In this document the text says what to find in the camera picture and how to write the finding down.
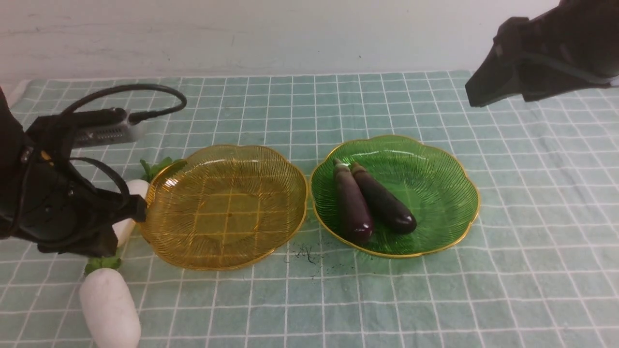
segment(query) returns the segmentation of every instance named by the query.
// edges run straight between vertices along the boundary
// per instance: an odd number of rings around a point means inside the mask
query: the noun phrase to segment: green checkered tablecloth
[[[252,267],[184,271],[135,233],[120,272],[142,322],[141,348],[617,347],[619,92],[471,108],[467,71],[161,78],[188,107],[148,121],[134,144],[76,151],[128,180],[140,159],[211,144],[263,144],[307,175],[343,141],[381,134],[456,155],[482,195],[468,237],[430,256],[357,253],[313,212]],[[24,125],[89,92],[135,79],[36,80],[12,109]],[[89,108],[146,110],[174,99],[114,95]],[[94,168],[78,169],[113,185]],[[0,242],[0,348],[93,347],[77,289],[85,261]]]

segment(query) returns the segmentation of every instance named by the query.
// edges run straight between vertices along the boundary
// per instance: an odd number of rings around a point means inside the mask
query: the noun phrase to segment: daikon radish
[[[120,266],[120,259],[97,260],[102,268],[87,274],[79,289],[82,313],[92,339],[98,348],[136,348],[142,328],[129,287],[113,269]]]
[[[131,180],[127,182],[127,187],[129,188],[129,193],[139,194],[142,198],[146,198],[149,190],[149,184],[144,180]],[[127,242],[135,226],[136,222],[133,219],[124,219],[112,225],[114,233],[118,238],[119,247]]]

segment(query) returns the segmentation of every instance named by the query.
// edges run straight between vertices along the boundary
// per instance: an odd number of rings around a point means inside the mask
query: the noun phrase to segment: gold plate rim
[[[320,215],[318,214],[318,210],[317,210],[317,208],[316,208],[316,200],[315,200],[315,198],[314,198],[314,194],[312,193],[312,208],[313,208],[313,210],[314,210],[314,215],[316,215],[316,218],[318,218],[318,222],[320,222],[320,224],[322,225],[322,227],[324,227],[324,228],[325,228],[325,229],[326,229],[329,233],[331,233],[331,235],[332,235],[333,237],[336,237],[336,239],[338,239],[338,240],[339,240],[339,241],[341,241],[342,243],[344,243],[344,244],[346,244],[346,245],[348,245],[348,246],[351,246],[352,248],[355,248],[355,249],[357,249],[357,250],[359,250],[359,251],[362,251],[362,252],[364,252],[364,253],[366,253],[366,254],[370,254],[370,255],[372,255],[372,256],[377,256],[377,257],[380,257],[380,258],[388,258],[388,259],[410,259],[410,258],[418,258],[418,257],[420,257],[420,256],[424,256],[424,255],[429,255],[429,254],[439,253],[440,251],[447,250],[447,249],[451,248],[452,246],[454,246],[454,245],[456,245],[456,244],[460,243],[460,242],[464,239],[464,237],[466,237],[466,236],[469,234],[470,229],[471,229],[471,227],[473,226],[473,223],[474,223],[474,222],[477,220],[477,218],[479,217],[479,210],[481,209],[481,206],[482,206],[482,197],[481,197],[481,195],[480,195],[480,193],[479,193],[479,189],[477,188],[477,186],[475,185],[475,183],[474,183],[474,182],[470,179],[469,174],[467,173],[466,169],[464,169],[464,166],[462,165],[462,162],[460,162],[460,161],[456,158],[456,156],[454,156],[454,155],[450,154],[449,152],[447,152],[447,151],[445,151],[445,150],[441,149],[440,147],[430,146],[430,145],[423,144],[423,143],[421,143],[420,141],[418,141],[418,140],[416,140],[416,139],[413,139],[413,138],[411,138],[411,137],[401,136],[401,135],[398,135],[398,134],[386,134],[386,135],[382,135],[382,136],[375,136],[375,137],[371,137],[371,138],[369,138],[369,139],[354,139],[354,140],[349,140],[349,141],[345,141],[345,142],[343,142],[343,143],[339,144],[338,146],[334,147],[334,148],[333,148],[333,149],[332,149],[332,150],[331,150],[331,151],[330,151],[330,152],[329,152],[329,153],[325,156],[324,160],[322,160],[322,162],[321,162],[321,163],[319,163],[319,164],[316,166],[316,168],[314,168],[314,170],[311,172],[311,175],[310,175],[310,177],[309,177],[309,191],[310,191],[310,192],[312,192],[312,190],[311,190],[311,184],[312,184],[312,182],[314,181],[314,175],[316,174],[316,171],[318,170],[318,168],[319,168],[321,165],[323,165],[323,164],[325,164],[325,163],[327,162],[327,159],[328,159],[328,158],[329,158],[329,157],[330,157],[330,156],[331,156],[331,155],[332,155],[332,154],[333,154],[333,153],[334,153],[337,149],[339,149],[340,147],[342,147],[342,146],[344,146],[344,145],[347,145],[347,144],[349,144],[349,143],[352,143],[352,142],[370,142],[370,141],[373,141],[373,140],[376,140],[376,139],[380,139],[380,138],[389,138],[389,137],[391,137],[391,138],[400,138],[400,139],[405,139],[405,140],[408,140],[408,141],[412,141],[412,142],[414,142],[414,143],[417,143],[417,144],[419,144],[419,145],[421,145],[421,146],[423,146],[423,147],[427,147],[427,148],[430,148],[430,149],[436,149],[436,150],[439,150],[439,151],[441,151],[441,152],[444,152],[445,154],[448,154],[451,158],[453,158],[453,159],[454,159],[454,160],[458,163],[458,165],[460,166],[460,169],[461,169],[461,170],[462,170],[462,172],[464,173],[464,176],[466,177],[466,179],[467,179],[467,180],[469,181],[469,183],[473,186],[473,188],[475,188],[475,193],[476,193],[476,195],[477,195],[477,209],[475,210],[475,216],[473,216],[473,219],[471,219],[471,221],[469,222],[469,225],[467,226],[467,228],[466,228],[466,230],[464,231],[464,233],[463,233],[463,234],[462,234],[462,235],[461,235],[461,236],[460,236],[457,240],[455,240],[454,242],[452,242],[452,243],[450,243],[450,244],[448,244],[448,245],[446,245],[446,246],[442,246],[441,248],[431,250],[431,251],[424,251],[424,252],[421,252],[421,253],[414,253],[414,254],[385,254],[385,253],[378,253],[378,252],[376,252],[376,251],[372,251],[372,250],[366,249],[366,248],[364,248],[364,247],[362,247],[362,246],[358,246],[358,245],[356,245],[356,244],[354,244],[354,243],[352,243],[352,242],[350,242],[350,241],[348,241],[348,240],[346,240],[346,239],[342,238],[342,237],[341,237],[341,236],[339,236],[337,233],[333,232],[333,231],[332,231],[332,230],[331,230],[331,229],[330,229],[330,228],[329,228],[329,227],[328,227],[328,226],[324,223],[324,221],[322,220],[322,218],[321,218],[321,217],[320,217]]]
[[[157,245],[154,245],[153,243],[150,242],[147,234],[144,232],[144,229],[142,228],[142,226],[146,223],[146,222],[142,222],[139,223],[138,225],[140,226],[140,233],[142,235],[142,237],[144,237],[144,239],[146,240],[146,242],[150,245],[151,249],[153,249],[153,252],[155,253],[155,255],[157,255],[160,259],[164,260],[165,262],[173,265],[173,266],[177,266],[177,267],[181,267],[184,269],[191,269],[191,270],[195,270],[195,271],[233,271],[235,269],[241,269],[241,268],[245,268],[247,266],[250,266],[252,264],[258,263],[259,261],[263,260],[264,258],[266,258],[267,256],[271,255],[277,248],[281,247],[282,245],[288,243],[290,241],[290,239],[292,239],[292,237],[294,237],[294,235],[297,234],[297,232],[301,229],[301,227],[303,226],[303,224],[305,223],[305,220],[307,218],[307,213],[308,213],[308,198],[310,196],[310,183],[308,182],[307,178],[305,177],[305,174],[303,173],[303,171],[301,171],[300,168],[298,168],[296,165],[292,164],[291,161],[289,161],[286,157],[284,157],[284,155],[282,155],[279,151],[272,149],[270,147],[267,146],[262,146],[262,145],[231,145],[231,144],[217,144],[217,145],[212,145],[212,146],[207,146],[204,147],[202,149],[199,149],[197,151],[195,151],[193,154],[189,155],[186,159],[183,159],[179,162],[173,163],[167,167],[165,167],[163,170],[161,170],[159,173],[157,173],[155,175],[155,177],[153,177],[153,179],[151,180],[151,183],[154,183],[156,180],[158,180],[160,177],[162,177],[163,175],[165,175],[165,173],[168,171],[168,169],[170,169],[172,166],[174,165],[179,165],[179,163],[184,162],[185,165],[187,164],[187,161],[193,157],[193,156],[197,156],[199,155],[199,153],[206,151],[206,150],[212,150],[214,147],[235,147],[235,148],[260,148],[260,149],[265,149],[267,151],[271,151],[273,154],[275,154],[277,157],[279,157],[282,161],[288,163],[289,166],[291,166],[296,172],[298,172],[301,177],[303,178],[303,183],[304,183],[304,188],[305,188],[305,196],[303,199],[303,215],[301,216],[301,220],[298,224],[297,227],[295,227],[292,232],[290,233],[290,235],[283,240],[282,243],[280,243],[279,245],[277,245],[276,247],[267,250],[264,254],[258,256],[257,258],[254,258],[248,262],[242,263],[242,264],[236,264],[233,266],[229,266],[229,267],[223,267],[223,268],[216,268],[216,267],[189,267],[186,264],[183,263],[179,263],[179,262],[175,262],[172,261],[166,257],[164,257],[164,255],[161,254],[161,250],[160,248],[157,248]],[[149,183],[149,190],[148,193],[146,194],[146,203],[147,206],[150,205],[148,198],[151,197],[151,192],[152,192],[152,196],[154,197],[154,193],[155,191],[151,191],[151,190],[155,190],[154,189],[154,185]]]

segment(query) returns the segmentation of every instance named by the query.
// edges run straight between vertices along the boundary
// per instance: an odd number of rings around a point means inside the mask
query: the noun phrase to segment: green plate
[[[410,235],[391,233],[377,219],[363,246],[347,240],[340,228],[333,158],[358,162],[417,219]],[[354,140],[336,147],[311,176],[314,211],[320,223],[342,242],[387,258],[413,258],[445,250],[461,241],[477,218],[480,196],[464,168],[451,154],[403,136]]]

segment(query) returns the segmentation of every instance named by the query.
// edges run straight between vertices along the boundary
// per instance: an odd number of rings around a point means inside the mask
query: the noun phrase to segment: eggplant
[[[342,229],[348,240],[364,244],[374,233],[374,221],[348,166],[334,159],[333,180]]]
[[[406,235],[417,228],[417,220],[404,203],[379,183],[359,163],[352,164],[352,176],[370,211],[392,232]]]

